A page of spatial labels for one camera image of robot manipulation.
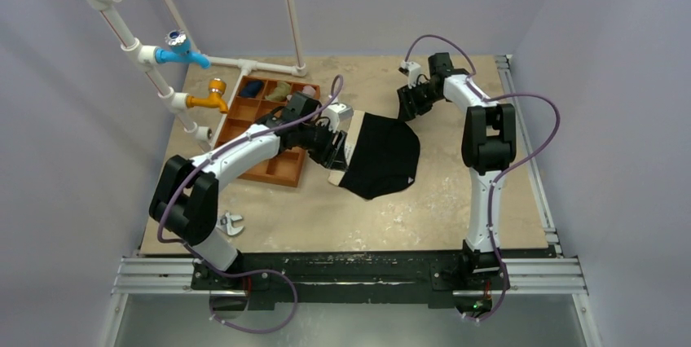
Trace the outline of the black underwear white waistband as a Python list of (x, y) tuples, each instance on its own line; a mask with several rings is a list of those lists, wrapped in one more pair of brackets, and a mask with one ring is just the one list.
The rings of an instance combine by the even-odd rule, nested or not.
[(416, 181), (420, 140), (404, 121), (355, 111), (345, 140), (346, 171), (328, 182), (373, 200), (408, 189)]

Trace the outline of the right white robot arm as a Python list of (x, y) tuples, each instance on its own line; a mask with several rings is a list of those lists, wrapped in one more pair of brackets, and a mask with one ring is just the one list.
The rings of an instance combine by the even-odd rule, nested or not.
[(498, 103), (482, 91), (465, 69), (456, 68), (448, 53), (428, 58), (429, 73), (405, 59), (398, 70), (407, 84), (397, 90), (398, 118), (411, 121), (429, 112), (440, 101), (464, 112), (461, 157), (469, 169), (471, 202), (469, 230), (464, 251), (470, 258), (457, 266), (460, 282), (470, 288), (486, 281), (490, 269), (484, 260), (500, 259), (498, 223), (504, 173), (517, 156), (516, 109)]

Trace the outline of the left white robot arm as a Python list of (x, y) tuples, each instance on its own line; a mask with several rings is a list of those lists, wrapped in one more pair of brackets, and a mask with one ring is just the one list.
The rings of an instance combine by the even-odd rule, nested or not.
[(243, 278), (240, 251), (217, 228), (219, 193), (251, 168), (299, 148), (325, 169), (345, 171), (347, 133), (337, 113), (303, 94), (257, 119), (228, 143), (191, 159), (180, 155), (164, 164), (148, 214), (160, 231), (212, 266), (211, 278), (232, 289)]

